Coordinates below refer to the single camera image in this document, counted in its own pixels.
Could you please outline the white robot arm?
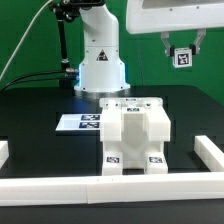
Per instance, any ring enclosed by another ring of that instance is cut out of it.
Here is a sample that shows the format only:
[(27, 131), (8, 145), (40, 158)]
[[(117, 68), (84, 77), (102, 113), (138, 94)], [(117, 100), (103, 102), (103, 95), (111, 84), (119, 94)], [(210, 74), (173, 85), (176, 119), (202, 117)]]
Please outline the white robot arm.
[[(119, 23), (106, 0), (80, 0), (79, 12), (84, 59), (75, 89), (95, 94), (129, 89), (125, 64), (119, 57)], [(224, 0), (127, 0), (126, 30), (131, 34), (159, 33), (176, 68), (190, 67), (206, 30), (218, 27), (224, 27)], [(197, 32), (194, 43), (186, 48), (172, 47), (169, 34), (183, 30)]]

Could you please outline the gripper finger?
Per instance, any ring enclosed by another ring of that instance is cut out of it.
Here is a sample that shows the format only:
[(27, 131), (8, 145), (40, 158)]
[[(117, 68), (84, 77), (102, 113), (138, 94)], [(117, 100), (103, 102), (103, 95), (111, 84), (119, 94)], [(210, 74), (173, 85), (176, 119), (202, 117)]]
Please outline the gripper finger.
[(193, 55), (198, 55), (200, 53), (200, 45), (203, 42), (205, 36), (206, 36), (205, 29), (199, 29), (197, 31), (197, 36), (196, 36), (195, 41), (189, 45), (190, 49), (192, 50)]
[(169, 33), (168, 32), (162, 32), (161, 33), (161, 41), (165, 46), (165, 54), (167, 57), (173, 57), (175, 52), (175, 46), (171, 45), (168, 41), (169, 39)]

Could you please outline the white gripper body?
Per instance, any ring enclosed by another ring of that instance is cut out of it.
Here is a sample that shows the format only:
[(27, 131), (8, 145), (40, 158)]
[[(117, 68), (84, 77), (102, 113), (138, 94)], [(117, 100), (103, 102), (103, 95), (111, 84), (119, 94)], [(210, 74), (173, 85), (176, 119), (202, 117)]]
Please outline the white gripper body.
[(131, 34), (224, 27), (224, 0), (128, 0)]

